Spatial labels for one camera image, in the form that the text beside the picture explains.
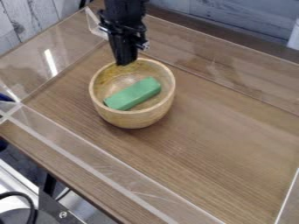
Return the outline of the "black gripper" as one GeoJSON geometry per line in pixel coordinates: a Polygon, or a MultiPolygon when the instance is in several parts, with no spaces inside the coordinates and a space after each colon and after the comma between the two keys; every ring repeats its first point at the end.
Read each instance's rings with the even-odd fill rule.
{"type": "Polygon", "coordinates": [[[150,0],[104,0],[106,8],[98,11],[99,28],[108,35],[119,66],[126,66],[136,60],[138,49],[144,51],[150,48],[143,22],[148,2],[150,0]]]}

